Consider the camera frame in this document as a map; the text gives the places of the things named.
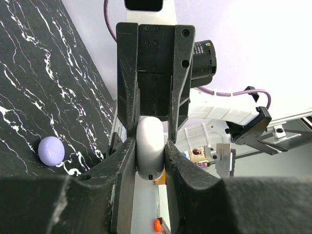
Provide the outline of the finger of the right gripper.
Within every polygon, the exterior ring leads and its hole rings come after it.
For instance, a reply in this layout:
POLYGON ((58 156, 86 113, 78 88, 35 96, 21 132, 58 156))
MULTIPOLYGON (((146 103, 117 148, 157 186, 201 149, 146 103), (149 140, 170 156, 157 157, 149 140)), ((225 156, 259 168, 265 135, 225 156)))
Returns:
POLYGON ((117 33, 117 116, 132 137, 138 123, 138 24, 119 22, 117 33))
POLYGON ((176 25, 173 73, 170 92, 168 136, 176 143, 177 133, 188 120, 195 27, 176 25))

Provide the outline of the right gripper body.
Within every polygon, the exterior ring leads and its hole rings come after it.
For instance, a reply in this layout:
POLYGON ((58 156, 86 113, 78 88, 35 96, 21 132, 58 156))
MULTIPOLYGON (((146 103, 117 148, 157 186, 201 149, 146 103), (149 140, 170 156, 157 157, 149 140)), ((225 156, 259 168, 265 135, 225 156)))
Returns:
MULTIPOLYGON (((155 116, 166 121, 169 113, 175 27, 143 24, 138 29, 137 81, 141 115, 155 116)), ((216 68, 216 53, 212 41, 195 42, 191 87, 211 83, 216 68)))

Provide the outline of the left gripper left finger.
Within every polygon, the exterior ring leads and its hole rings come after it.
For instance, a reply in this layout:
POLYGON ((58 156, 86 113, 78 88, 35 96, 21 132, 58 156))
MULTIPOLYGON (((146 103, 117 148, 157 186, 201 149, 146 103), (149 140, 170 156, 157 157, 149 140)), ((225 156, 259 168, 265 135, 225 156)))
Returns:
POLYGON ((135 188, 136 140, 78 177, 0 180, 3 234, 128 234, 135 188))

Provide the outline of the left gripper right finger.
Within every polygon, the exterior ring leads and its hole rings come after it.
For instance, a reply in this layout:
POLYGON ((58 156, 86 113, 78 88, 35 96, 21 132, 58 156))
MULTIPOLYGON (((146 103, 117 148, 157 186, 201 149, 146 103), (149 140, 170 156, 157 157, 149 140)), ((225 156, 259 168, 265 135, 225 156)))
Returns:
POLYGON ((311 177, 217 178, 168 141, 165 172, 173 234, 309 234, 311 177))

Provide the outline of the white earbud charging case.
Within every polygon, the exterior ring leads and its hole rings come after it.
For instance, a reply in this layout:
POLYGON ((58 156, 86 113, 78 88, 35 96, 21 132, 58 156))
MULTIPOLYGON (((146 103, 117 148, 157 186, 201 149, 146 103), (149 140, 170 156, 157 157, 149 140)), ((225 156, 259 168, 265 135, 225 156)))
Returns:
POLYGON ((164 132, 156 117, 145 117, 136 129, 136 167, 144 180, 157 180, 164 172, 164 132))

